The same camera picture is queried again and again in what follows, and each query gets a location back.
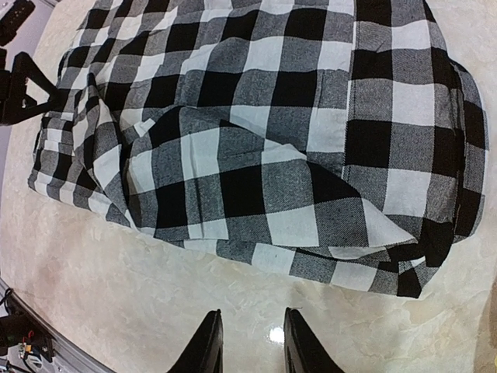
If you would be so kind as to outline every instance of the marble table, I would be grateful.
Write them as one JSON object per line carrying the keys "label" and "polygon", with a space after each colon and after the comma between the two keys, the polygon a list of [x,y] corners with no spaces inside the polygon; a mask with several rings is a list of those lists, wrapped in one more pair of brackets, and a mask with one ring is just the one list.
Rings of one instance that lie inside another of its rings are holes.
{"label": "marble table", "polygon": [[[36,52],[56,78],[93,0],[57,5]],[[497,121],[497,3],[429,0],[451,56]],[[40,98],[40,92],[33,89]],[[226,372],[283,373],[287,306],[347,372],[492,372],[497,354],[497,179],[477,234],[451,252],[420,300],[349,291],[190,252],[29,190],[40,118],[12,129],[0,221],[2,278],[51,325],[117,372],[167,371],[201,319],[221,309]],[[496,134],[492,133],[491,142]]]}

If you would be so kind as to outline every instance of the plaid shirt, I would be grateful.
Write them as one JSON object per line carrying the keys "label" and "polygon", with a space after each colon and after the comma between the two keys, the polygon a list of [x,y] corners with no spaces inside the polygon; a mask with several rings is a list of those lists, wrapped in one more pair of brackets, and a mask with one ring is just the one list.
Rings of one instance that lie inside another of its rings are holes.
{"label": "plaid shirt", "polygon": [[31,188],[157,239],[418,297],[481,217],[472,77],[422,0],[98,0]]}

